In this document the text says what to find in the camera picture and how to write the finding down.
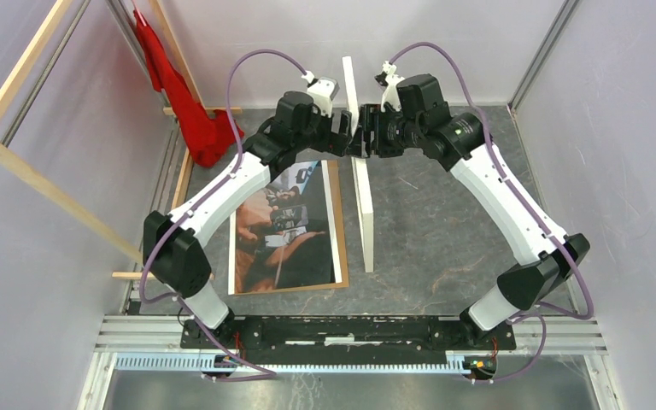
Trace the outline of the wooden picture frame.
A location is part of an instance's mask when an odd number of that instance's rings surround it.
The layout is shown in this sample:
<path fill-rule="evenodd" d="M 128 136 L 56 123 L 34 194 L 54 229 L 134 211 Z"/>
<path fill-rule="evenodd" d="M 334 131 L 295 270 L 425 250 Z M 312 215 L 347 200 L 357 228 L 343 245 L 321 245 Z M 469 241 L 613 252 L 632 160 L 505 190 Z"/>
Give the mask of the wooden picture frame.
<path fill-rule="evenodd" d="M 350 112 L 349 130 L 354 137 L 359 123 L 359 104 L 355 86 L 353 61 L 350 56 L 342 58 L 347 108 Z M 374 212 L 368 168 L 364 158 L 353 157 L 351 167 L 360 229 L 361 251 L 366 273 L 374 272 Z"/>

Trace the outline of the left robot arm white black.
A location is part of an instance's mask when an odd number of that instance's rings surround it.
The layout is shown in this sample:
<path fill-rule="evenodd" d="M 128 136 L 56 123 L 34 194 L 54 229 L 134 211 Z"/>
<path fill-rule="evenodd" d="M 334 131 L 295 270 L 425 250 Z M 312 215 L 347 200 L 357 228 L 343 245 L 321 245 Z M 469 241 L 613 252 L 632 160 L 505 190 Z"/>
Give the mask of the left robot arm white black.
<path fill-rule="evenodd" d="M 266 187 L 305 149 L 342 155 L 357 129 L 359 110 L 323 113 L 316 97 L 287 91 L 273 116 L 246 138 L 229 165 L 196 196 L 169 214 L 151 212 L 143 222 L 143 269 L 170 290 L 202 323 L 214 348 L 234 337 L 231 310 L 210 284 L 205 247 L 217 228 L 252 194 Z"/>

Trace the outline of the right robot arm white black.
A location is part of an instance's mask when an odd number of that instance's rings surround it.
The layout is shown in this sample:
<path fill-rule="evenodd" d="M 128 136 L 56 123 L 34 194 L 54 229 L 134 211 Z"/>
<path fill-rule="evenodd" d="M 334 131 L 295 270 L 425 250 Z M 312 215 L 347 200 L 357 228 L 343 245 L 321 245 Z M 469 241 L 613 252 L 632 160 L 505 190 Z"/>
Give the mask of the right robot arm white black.
<path fill-rule="evenodd" d="M 516 261 L 461 314 L 461 342 L 480 349 L 499 324 L 540 304 L 565 283 L 589 252 L 589 240 L 581 233 L 567 234 L 529 196 L 480 116 L 451 114 L 434 76 L 382 73 L 376 81 L 384 88 L 382 100 L 360 108 L 356 131 L 367 155 L 390 158 L 420 149 L 437 161 L 478 200 Z"/>

